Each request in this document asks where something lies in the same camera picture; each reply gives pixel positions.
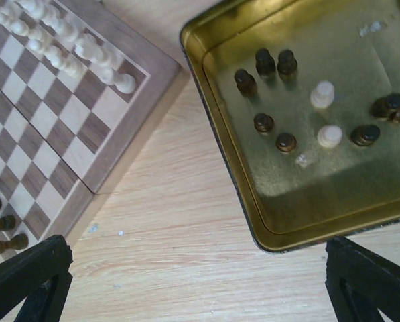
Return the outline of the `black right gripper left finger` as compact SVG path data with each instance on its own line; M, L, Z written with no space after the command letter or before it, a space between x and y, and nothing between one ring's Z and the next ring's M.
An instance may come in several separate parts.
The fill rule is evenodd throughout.
M0 320L23 303L16 321L59 321L72 283L72 250L53 235L0 263Z

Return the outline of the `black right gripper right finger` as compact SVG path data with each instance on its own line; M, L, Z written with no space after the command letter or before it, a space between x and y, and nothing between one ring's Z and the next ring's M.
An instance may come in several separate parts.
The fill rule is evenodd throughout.
M350 241L326 244L326 289L339 321L400 321L400 266Z

